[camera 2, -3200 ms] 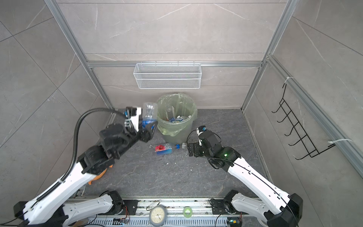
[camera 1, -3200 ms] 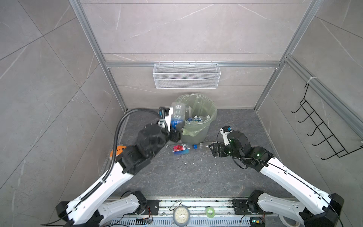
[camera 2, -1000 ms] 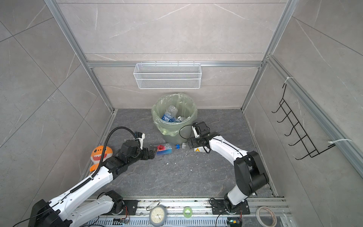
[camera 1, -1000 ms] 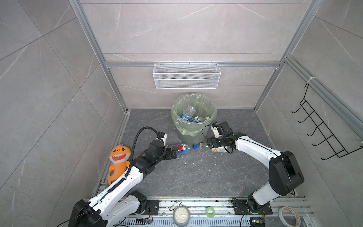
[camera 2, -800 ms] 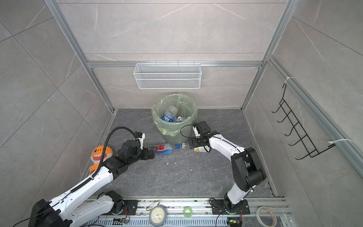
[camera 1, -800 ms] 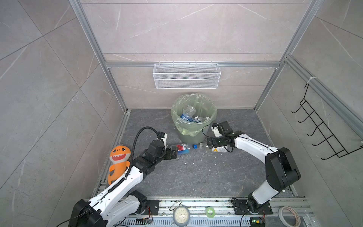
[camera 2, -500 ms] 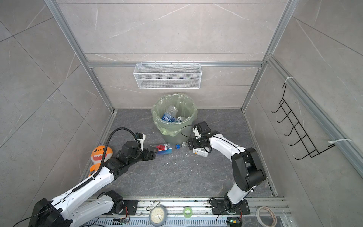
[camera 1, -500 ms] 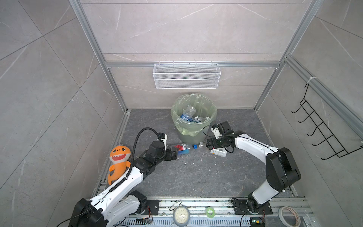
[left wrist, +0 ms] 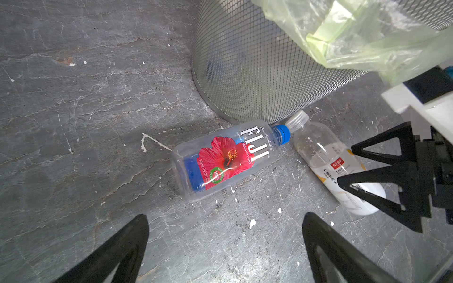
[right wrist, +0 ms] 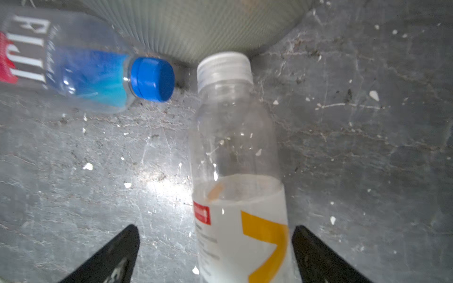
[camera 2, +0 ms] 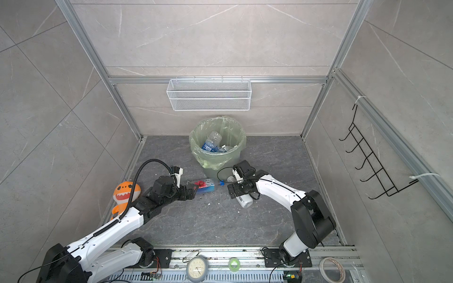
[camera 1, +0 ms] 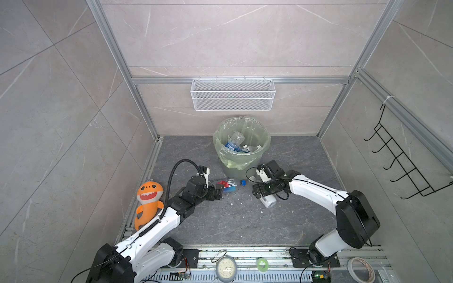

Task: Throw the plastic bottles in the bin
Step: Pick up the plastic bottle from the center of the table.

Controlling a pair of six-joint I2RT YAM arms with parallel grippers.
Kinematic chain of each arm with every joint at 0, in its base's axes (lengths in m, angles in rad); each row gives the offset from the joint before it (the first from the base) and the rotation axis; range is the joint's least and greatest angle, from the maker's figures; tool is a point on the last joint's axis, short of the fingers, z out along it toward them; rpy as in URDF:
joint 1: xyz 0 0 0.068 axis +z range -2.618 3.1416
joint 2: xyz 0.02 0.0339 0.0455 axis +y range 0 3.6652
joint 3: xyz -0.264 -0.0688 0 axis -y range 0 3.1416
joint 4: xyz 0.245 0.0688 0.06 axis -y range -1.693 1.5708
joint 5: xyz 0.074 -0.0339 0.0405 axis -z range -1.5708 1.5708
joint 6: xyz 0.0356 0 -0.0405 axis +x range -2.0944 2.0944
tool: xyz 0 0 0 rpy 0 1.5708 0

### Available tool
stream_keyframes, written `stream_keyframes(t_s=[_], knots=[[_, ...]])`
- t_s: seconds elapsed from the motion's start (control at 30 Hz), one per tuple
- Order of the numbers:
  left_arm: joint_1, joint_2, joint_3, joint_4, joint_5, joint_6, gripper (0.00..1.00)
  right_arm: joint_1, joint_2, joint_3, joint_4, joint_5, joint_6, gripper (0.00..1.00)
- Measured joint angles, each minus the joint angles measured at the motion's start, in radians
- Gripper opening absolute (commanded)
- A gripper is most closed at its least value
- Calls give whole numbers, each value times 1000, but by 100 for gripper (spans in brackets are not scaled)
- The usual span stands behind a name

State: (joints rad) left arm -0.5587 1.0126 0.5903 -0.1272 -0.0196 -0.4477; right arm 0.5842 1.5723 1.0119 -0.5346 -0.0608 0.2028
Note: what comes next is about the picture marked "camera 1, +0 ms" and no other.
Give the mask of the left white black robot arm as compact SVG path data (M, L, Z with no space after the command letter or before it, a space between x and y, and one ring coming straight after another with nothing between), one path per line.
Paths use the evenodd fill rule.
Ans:
M205 175L195 175L179 195L160 201L162 185L146 182L137 193L140 206L137 228L129 238L116 245L103 245L88 270L88 283L139 283L163 266L178 266L183 246L165 237L191 216L205 200L220 200L224 186L210 184Z

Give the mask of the Fiji bottle red flower label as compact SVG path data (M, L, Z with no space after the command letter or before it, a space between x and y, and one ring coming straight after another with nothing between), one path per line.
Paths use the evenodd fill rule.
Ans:
M235 192L238 187L245 186L247 184L246 180L239 179L221 179L215 180L214 184L223 185L223 193Z

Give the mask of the bottle dark blue label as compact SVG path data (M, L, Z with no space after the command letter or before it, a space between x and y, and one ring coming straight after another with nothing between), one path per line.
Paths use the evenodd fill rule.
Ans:
M245 140L245 137L240 132L233 132L232 136L229 137L225 147L235 152L241 152L241 144Z

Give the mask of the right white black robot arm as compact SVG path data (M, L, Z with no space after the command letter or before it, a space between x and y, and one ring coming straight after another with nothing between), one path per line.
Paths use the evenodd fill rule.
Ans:
M310 264L322 266L339 251L372 244L370 237L381 223L362 192L334 189L297 171L285 172L275 160L258 165L255 170L259 179L250 179L252 193L265 207L273 207L278 194L284 192L286 197L294 194L311 200L336 217L337 227L310 244L307 251Z

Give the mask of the large bottle white yellow label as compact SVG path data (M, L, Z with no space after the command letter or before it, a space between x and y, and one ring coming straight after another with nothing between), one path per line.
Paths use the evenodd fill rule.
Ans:
M254 185L255 183L263 183L262 181L259 181L254 176L250 177L249 181L250 181L250 183L252 183L252 185ZM257 198L257 199L259 199L266 208L272 208L277 203L277 199L271 193L269 193L269 195L266 197Z

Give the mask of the bottle green white blue label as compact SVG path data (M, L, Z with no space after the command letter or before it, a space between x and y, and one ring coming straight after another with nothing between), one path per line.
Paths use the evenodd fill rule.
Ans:
M261 149L263 149L263 147L261 145L258 145L258 146L244 145L243 152L244 153L253 153L253 152L256 152Z

